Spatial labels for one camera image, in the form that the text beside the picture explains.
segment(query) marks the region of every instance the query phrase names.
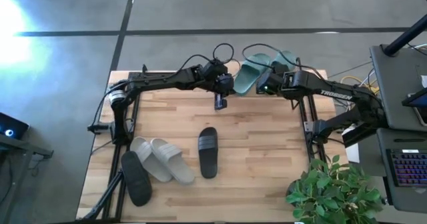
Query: desk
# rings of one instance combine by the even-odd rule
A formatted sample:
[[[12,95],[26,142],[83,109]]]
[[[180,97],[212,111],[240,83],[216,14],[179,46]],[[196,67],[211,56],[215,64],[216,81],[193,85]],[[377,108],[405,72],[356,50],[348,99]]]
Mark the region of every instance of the desk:
[[[229,63],[229,72],[238,70]],[[126,79],[128,71],[114,71],[110,83]],[[283,222],[294,221],[291,205],[285,202],[288,185],[308,168],[300,112],[279,97],[228,97],[228,108],[214,111],[214,95],[201,89],[166,89],[141,94],[135,136],[155,137],[177,145],[195,173],[193,185],[151,179],[153,197],[134,206],[125,196],[122,221],[129,222]],[[315,96],[319,119],[335,116],[331,98]],[[105,101],[102,121],[112,121]],[[199,170],[197,137],[205,127],[218,131],[218,175],[204,179]],[[95,138],[94,148],[109,141],[109,134]],[[90,159],[77,217],[87,214],[107,187],[113,145],[100,149]],[[330,141],[327,155],[341,155],[344,146]],[[111,215],[115,211],[115,197]]]
[[[370,52],[390,128],[427,131],[414,109],[402,105],[408,94],[423,89],[420,76],[427,75],[427,57],[408,48],[402,48],[395,57],[386,56],[381,47],[371,47]]]

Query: keyboard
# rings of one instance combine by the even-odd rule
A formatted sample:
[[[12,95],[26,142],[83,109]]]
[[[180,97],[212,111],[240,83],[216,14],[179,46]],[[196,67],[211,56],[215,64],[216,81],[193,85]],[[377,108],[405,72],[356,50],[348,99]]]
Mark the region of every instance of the keyboard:
[[[427,187],[427,150],[388,149],[387,158],[397,187]]]

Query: concrete floor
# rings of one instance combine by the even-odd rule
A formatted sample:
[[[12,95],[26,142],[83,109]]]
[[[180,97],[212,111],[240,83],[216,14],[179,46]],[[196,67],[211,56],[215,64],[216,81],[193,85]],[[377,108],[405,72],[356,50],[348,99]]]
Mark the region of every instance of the concrete floor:
[[[32,126],[29,140],[55,150],[28,176],[13,223],[74,219],[93,135],[86,131],[105,90],[117,36],[12,37],[14,31],[119,31],[127,0],[0,0],[0,111]],[[134,0],[128,30],[408,27],[425,0]],[[127,36],[118,70],[177,69],[221,42],[238,52],[264,42],[331,75],[370,60],[369,47],[400,33]],[[426,41],[422,34],[412,44]],[[337,75],[364,78],[371,65]],[[427,215],[388,207],[381,221],[425,223]]]

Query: black robotic arm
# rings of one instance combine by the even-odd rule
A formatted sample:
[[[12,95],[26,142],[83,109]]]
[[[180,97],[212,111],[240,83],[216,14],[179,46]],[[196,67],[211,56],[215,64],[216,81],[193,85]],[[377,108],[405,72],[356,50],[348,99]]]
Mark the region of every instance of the black robotic arm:
[[[289,100],[300,100],[305,96],[318,94],[355,103],[349,111],[329,120],[304,123],[306,131],[312,133],[313,143],[327,143],[333,131],[355,124],[356,128],[344,135],[346,145],[351,145],[373,134],[377,128],[387,126],[381,102],[371,90],[358,85],[327,81],[309,71],[289,72],[287,67],[275,68],[260,78],[257,92]]]
[[[201,88],[215,93],[214,107],[217,110],[227,107],[224,98],[234,93],[234,80],[228,73],[228,68],[218,59],[213,59],[204,67],[195,65],[180,69],[175,73],[150,73],[144,66],[138,75],[117,82],[108,90],[109,102],[114,114],[113,123],[94,123],[87,129],[95,134],[104,131],[111,132],[113,144],[126,145],[130,143],[129,127],[126,123],[125,110],[140,93],[159,89],[177,88],[193,90]]]

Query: wooden tabletop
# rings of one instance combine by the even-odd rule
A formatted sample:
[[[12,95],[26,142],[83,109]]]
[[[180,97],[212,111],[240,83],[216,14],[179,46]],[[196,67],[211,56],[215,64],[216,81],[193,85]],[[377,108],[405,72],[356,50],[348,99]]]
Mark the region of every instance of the wooden tabletop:
[[[238,70],[237,63],[228,66],[230,73]],[[111,72],[109,83],[127,79],[128,73]],[[215,111],[213,93],[201,89],[164,89],[141,95],[135,136],[159,137],[177,145],[194,171],[195,181],[182,186],[175,180],[160,183],[151,178],[150,202],[136,207],[126,193],[122,221],[294,221],[294,208],[285,202],[286,189],[308,168],[299,109],[292,111],[291,102],[281,97],[256,96],[254,90],[246,97],[227,100],[226,109]],[[316,95],[314,100],[319,119],[336,115],[331,98]],[[113,121],[107,100],[101,121]],[[204,179],[199,170],[197,138],[205,127],[218,131],[218,174],[213,179]],[[109,139],[109,134],[98,135],[93,148]],[[330,141],[325,149],[328,156],[339,154],[341,162],[347,162],[343,145]],[[87,214],[105,191],[113,150],[108,145],[91,156],[77,217]]]

